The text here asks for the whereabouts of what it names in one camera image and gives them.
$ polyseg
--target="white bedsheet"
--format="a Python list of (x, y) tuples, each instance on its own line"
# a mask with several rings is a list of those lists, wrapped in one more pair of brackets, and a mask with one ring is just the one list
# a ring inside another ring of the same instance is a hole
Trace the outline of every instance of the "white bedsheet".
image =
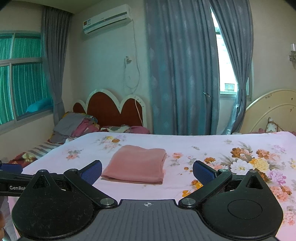
[[(245, 174), (260, 171), (280, 202), (284, 221), (278, 232), (281, 241), (296, 241), (296, 137), (288, 132), (231, 136), (158, 136), (97, 132), (66, 143), (33, 162), (23, 173), (40, 169), (63, 173), (81, 169), (94, 160), (105, 168), (112, 155), (123, 145), (146, 149), (163, 148), (167, 152), (162, 185), (119, 183), (98, 179), (94, 187), (118, 202), (121, 199), (175, 199), (201, 187), (192, 173), (195, 160), (215, 169), (229, 168)], [(16, 199), (9, 198), (10, 209)]]

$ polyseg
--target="green window blind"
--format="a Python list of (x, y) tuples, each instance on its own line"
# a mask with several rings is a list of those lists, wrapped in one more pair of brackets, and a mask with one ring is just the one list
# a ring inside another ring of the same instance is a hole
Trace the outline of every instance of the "green window blind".
[(0, 125), (13, 120), (9, 92), (9, 66), (0, 67)]
[(12, 66), (12, 89), (16, 116), (26, 113), (27, 108), (39, 100), (50, 98), (42, 64)]
[(40, 36), (28, 36), (15, 34), (15, 42), (12, 58), (40, 58), (41, 42)]
[(0, 60), (10, 58), (12, 34), (0, 34)]

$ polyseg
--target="bed frame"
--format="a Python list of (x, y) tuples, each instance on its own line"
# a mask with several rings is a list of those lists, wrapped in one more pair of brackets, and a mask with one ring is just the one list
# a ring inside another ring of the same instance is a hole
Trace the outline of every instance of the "bed frame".
[(296, 130), (296, 91), (280, 89), (255, 100), (246, 110), (240, 133), (265, 130), (271, 117), (285, 131)]
[(128, 125), (147, 128), (146, 105), (136, 95), (128, 95), (120, 103), (110, 91), (94, 90), (86, 103), (78, 100), (73, 111), (96, 117), (100, 126)]

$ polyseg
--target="pile of clothes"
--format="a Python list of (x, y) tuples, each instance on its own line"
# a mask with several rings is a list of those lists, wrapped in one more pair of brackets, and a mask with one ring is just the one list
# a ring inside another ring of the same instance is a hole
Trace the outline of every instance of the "pile of clothes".
[(88, 133), (100, 131), (98, 120), (87, 114), (67, 112), (54, 127), (49, 142), (64, 144)]

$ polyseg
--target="red headboard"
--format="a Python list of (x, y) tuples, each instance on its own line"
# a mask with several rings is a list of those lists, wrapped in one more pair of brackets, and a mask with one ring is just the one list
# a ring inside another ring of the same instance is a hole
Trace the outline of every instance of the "red headboard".
[(144, 126), (147, 127), (146, 106), (143, 100), (129, 95), (121, 103), (108, 90), (95, 90), (88, 97), (86, 104), (79, 100), (73, 111), (86, 113), (98, 119), (100, 126)]

